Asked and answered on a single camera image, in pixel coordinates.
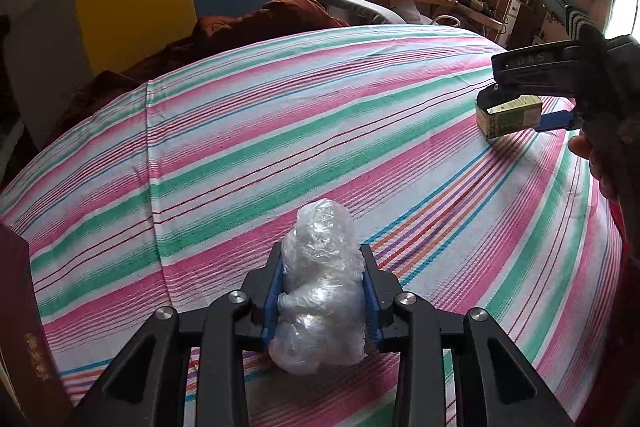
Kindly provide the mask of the person's right hand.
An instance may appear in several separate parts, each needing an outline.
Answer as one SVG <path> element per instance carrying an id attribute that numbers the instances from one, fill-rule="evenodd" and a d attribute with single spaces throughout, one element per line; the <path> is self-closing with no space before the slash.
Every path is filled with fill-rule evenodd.
<path id="1" fill-rule="evenodd" d="M 611 202 L 618 202 L 617 188 L 608 167 L 584 132 L 572 136 L 567 146 L 574 155 L 588 161 L 591 176 L 599 182 L 601 194 Z"/>

